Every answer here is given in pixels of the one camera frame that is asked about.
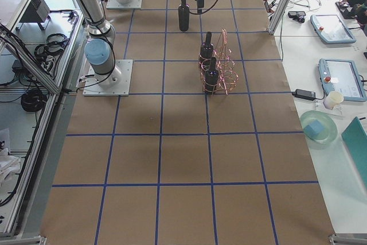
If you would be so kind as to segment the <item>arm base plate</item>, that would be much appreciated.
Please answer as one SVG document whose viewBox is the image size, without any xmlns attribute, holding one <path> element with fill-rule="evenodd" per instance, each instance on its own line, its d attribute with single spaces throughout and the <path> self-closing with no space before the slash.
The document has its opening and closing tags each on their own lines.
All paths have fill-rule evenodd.
<svg viewBox="0 0 367 245">
<path fill-rule="evenodd" d="M 130 92 L 133 60 L 116 60 L 112 74 L 103 82 L 106 76 L 96 75 L 91 65 L 88 73 L 93 76 L 88 78 L 83 89 L 84 96 L 128 96 Z"/>
<path fill-rule="evenodd" d="M 108 10 L 133 10 L 141 9 L 142 0 L 108 0 Z"/>
</svg>

